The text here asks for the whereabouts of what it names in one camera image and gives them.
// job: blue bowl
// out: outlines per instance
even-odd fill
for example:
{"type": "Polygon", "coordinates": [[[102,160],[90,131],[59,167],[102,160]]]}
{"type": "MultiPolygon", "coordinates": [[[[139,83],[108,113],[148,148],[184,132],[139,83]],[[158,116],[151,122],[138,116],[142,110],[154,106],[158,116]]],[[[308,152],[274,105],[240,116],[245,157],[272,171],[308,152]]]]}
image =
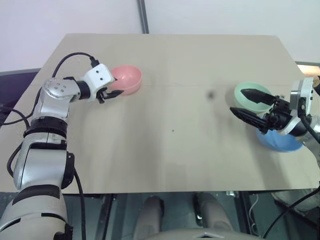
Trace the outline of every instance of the blue bowl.
{"type": "Polygon", "coordinates": [[[262,134],[256,129],[255,133],[260,143],[277,152],[288,153],[302,147],[302,143],[298,142],[294,136],[280,135],[276,130],[269,130],[266,134],[262,134]]]}

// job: bowl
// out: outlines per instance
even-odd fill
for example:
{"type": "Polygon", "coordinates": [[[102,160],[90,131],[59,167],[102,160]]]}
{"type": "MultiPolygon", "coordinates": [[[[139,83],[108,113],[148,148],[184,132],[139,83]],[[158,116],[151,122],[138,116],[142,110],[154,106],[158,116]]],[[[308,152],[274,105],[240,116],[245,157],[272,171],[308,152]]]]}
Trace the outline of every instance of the bowl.
{"type": "Polygon", "coordinates": [[[271,106],[264,103],[255,103],[248,100],[241,92],[242,89],[257,89],[264,93],[272,95],[272,93],[264,86],[256,82],[243,82],[237,85],[234,89],[234,103],[237,108],[247,109],[255,114],[266,112],[271,106]]]}
{"type": "Polygon", "coordinates": [[[113,90],[123,90],[121,95],[130,95],[138,91],[142,82],[142,73],[136,66],[121,65],[111,69],[117,79],[110,84],[113,90]]]}
{"type": "Polygon", "coordinates": [[[294,136],[280,135],[276,130],[269,130],[266,134],[262,134],[259,129],[256,129],[255,133],[260,143],[273,151],[288,153],[303,146],[294,136]]]}

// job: dark spot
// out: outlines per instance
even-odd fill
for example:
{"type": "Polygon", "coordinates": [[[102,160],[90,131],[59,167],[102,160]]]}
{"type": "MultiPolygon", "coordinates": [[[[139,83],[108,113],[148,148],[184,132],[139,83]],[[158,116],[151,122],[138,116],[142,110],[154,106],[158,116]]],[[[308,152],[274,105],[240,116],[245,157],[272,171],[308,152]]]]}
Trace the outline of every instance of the dark spot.
{"type": "Polygon", "coordinates": [[[207,97],[208,99],[214,99],[215,97],[215,92],[212,90],[212,91],[209,91],[208,94],[207,94],[207,97]]]}

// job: white cable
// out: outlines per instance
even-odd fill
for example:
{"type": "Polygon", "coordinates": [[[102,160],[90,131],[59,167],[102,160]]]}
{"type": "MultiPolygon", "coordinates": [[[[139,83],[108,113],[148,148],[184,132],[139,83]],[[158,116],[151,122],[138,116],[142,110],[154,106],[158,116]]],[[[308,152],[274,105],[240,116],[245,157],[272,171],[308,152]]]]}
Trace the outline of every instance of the white cable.
{"type": "Polygon", "coordinates": [[[252,225],[250,226],[252,232],[253,232],[255,235],[257,235],[258,237],[260,237],[260,235],[257,233],[256,229],[254,229],[254,227],[257,228],[257,224],[256,224],[256,222],[254,221],[253,217],[251,216],[252,210],[253,210],[254,206],[258,203],[258,200],[259,200],[259,195],[256,194],[256,200],[255,200],[255,202],[251,205],[251,207],[250,207],[250,209],[249,209],[249,219],[250,219],[251,222],[252,222],[252,225]]]}

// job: metal pole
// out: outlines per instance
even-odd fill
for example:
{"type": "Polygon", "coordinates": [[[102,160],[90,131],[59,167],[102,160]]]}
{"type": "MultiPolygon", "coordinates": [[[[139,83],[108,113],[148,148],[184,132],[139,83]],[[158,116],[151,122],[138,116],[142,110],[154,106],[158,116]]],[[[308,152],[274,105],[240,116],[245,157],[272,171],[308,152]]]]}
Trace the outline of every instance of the metal pole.
{"type": "Polygon", "coordinates": [[[106,239],[108,223],[110,218],[110,212],[112,207],[112,202],[114,200],[114,194],[103,194],[102,201],[103,204],[100,210],[99,221],[95,231],[95,240],[104,240],[106,239]]]}
{"type": "Polygon", "coordinates": [[[147,20],[147,12],[146,12],[146,4],[145,0],[137,0],[138,10],[140,15],[140,23],[142,27],[143,34],[149,34],[148,20],[147,20]]]}

